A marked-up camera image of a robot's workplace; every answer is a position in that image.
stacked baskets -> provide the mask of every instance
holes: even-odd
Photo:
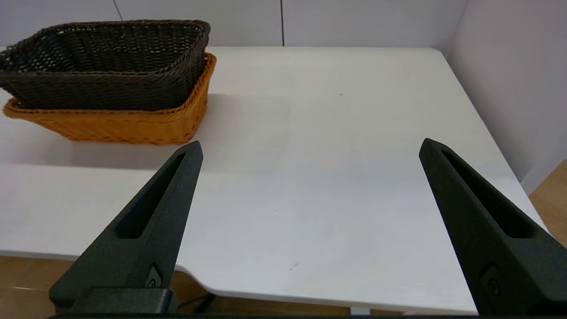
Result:
[[[74,141],[184,144],[207,106],[216,58],[198,20],[69,23],[0,53],[8,117]]]

tabletop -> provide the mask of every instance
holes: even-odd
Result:
[[[434,49],[208,48],[178,267],[222,296],[475,313],[418,153],[453,148],[543,226]],[[0,93],[0,99],[9,95]],[[176,146],[0,119],[0,254],[76,258]]]

